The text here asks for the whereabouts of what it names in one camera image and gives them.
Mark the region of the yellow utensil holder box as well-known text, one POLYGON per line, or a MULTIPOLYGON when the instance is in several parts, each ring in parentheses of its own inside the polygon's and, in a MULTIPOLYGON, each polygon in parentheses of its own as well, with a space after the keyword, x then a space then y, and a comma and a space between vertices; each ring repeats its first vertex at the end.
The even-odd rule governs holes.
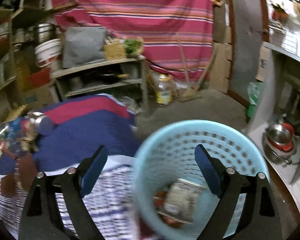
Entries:
POLYGON ((118 39, 105 40, 103 46, 105 58, 107 61, 126 59, 125 43, 118 39))

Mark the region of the yellow label oil bottle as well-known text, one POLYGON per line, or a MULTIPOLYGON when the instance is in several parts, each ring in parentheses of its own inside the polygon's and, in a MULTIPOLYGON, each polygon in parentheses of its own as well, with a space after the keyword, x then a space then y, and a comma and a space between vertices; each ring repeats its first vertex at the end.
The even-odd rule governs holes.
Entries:
POLYGON ((159 75, 158 90, 156 91, 156 100, 159 105, 168 105, 172 101, 170 77, 168 77, 167 75, 159 75))

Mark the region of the white cabinet shelf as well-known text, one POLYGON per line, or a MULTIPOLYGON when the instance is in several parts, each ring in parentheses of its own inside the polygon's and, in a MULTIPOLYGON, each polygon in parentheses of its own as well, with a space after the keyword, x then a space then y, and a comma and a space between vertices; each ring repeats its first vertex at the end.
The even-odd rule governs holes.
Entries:
POLYGON ((261 149, 300 214, 300 57, 264 42, 256 79, 261 81, 262 89, 247 136, 261 149), (295 146, 291 154, 279 155, 272 145, 267 145, 268 127, 282 123, 294 129, 295 146))

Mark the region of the white plastic bucket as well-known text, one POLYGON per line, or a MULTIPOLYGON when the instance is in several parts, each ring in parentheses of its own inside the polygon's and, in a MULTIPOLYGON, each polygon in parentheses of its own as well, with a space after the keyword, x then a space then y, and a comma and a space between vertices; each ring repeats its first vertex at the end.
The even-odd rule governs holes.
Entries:
POLYGON ((60 38, 46 41, 34 49, 36 65, 40 68, 50 65, 62 53, 62 43, 60 38))

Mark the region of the grey fabric bag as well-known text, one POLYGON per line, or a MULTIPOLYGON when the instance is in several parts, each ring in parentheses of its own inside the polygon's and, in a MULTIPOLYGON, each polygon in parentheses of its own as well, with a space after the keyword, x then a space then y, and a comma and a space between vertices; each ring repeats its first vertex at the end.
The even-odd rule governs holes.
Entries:
POLYGON ((69 27, 65 32, 63 68, 73 68, 106 60, 104 27, 69 27))

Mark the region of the red striped hanging curtain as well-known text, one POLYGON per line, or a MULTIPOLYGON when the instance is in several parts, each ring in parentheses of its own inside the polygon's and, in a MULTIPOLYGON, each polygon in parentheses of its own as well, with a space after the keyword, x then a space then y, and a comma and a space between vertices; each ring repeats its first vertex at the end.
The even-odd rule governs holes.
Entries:
POLYGON ((175 79, 199 79, 212 55, 211 0, 52 0, 73 9, 55 14, 62 30, 102 26, 118 37, 143 39, 149 66, 175 79))

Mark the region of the clear jar silver lid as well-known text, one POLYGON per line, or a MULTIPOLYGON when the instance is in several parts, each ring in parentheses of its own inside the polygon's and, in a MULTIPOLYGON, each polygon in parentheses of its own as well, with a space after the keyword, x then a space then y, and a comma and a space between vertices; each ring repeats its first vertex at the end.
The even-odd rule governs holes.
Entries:
POLYGON ((49 135, 53 128, 54 124, 51 119, 42 112, 30 112, 27 114, 30 122, 34 125, 35 130, 43 136, 49 135))

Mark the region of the steel cooking pot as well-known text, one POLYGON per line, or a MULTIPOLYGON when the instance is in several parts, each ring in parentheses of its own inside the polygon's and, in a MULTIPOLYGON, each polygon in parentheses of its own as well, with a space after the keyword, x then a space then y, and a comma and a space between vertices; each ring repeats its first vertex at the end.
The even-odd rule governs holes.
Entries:
POLYGON ((56 26, 52 23, 41 23, 34 26, 34 40, 37 44, 56 38, 56 26))

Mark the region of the straw broom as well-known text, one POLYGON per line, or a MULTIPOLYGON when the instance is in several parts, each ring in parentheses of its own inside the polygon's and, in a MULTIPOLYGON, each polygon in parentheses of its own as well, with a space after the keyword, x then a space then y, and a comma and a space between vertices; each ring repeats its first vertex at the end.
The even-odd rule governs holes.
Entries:
POLYGON ((186 101, 191 101, 191 100, 202 98, 202 95, 198 91, 194 90, 194 88, 191 87, 189 72, 187 70, 187 62, 186 62, 186 59, 185 59, 183 45, 181 44, 181 39, 180 39, 179 33, 176 33, 176 37, 177 37, 177 40, 178 40, 180 57, 181 57, 181 62, 183 64, 185 80, 186 80, 186 88, 180 94, 179 101, 180 102, 186 102, 186 101))

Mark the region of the green plastic bag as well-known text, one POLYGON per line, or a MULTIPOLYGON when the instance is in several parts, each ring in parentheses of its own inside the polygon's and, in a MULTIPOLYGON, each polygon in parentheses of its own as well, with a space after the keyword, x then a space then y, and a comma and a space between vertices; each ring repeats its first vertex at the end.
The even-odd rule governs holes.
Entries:
POLYGON ((258 98, 263 89, 262 82, 251 82, 248 85, 249 107, 247 108, 247 117, 252 118, 258 103, 258 98))

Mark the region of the snack wrapper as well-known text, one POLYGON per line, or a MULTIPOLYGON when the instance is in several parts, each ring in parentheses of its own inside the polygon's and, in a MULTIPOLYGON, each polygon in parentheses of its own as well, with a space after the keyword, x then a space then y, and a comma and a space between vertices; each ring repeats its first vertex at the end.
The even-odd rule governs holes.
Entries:
POLYGON ((159 218, 173 228, 180 228, 194 221, 195 208, 205 186, 179 178, 153 197, 159 218))

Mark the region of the stacked steel bowls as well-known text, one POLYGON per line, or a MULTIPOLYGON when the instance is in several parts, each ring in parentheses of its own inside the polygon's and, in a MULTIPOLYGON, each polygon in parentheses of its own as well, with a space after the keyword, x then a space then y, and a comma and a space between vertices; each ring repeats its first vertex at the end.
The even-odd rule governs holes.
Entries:
POLYGON ((296 154, 294 129, 285 122, 269 125, 263 134, 262 143, 266 157, 274 164, 287 162, 296 154))

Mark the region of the striped blue red tablecloth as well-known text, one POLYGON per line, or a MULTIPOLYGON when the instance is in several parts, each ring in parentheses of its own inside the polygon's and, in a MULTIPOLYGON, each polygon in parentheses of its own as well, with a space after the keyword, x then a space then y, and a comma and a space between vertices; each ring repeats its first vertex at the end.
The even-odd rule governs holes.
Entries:
POLYGON ((140 145, 133 132, 134 114, 107 94, 57 103, 43 112, 55 126, 38 142, 33 157, 37 169, 48 175, 63 173, 106 146, 108 161, 83 201, 106 239, 134 239, 132 163, 140 145))

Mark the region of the light blue plastic basket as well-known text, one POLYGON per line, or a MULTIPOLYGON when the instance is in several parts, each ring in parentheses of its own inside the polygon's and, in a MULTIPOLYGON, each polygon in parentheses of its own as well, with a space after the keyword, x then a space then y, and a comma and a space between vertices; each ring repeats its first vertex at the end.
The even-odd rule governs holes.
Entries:
POLYGON ((194 221, 179 229, 166 225, 154 207, 154 195, 178 178, 206 186, 194 150, 203 145, 209 155, 239 174, 270 177, 259 148, 241 132, 209 120, 186 120, 167 125, 139 147, 133 166, 134 198, 145 223, 164 239, 196 239, 212 216, 219 199, 205 188, 195 209, 194 221))

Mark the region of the grey wooden shelf unit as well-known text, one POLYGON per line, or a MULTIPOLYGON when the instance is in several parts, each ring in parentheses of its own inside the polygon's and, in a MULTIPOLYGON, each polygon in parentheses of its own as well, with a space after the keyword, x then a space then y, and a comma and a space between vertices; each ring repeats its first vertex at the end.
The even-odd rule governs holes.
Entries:
POLYGON ((141 104, 143 113, 149 112, 147 88, 147 59, 118 59, 64 68, 51 74, 62 100, 95 93, 129 96, 141 104))

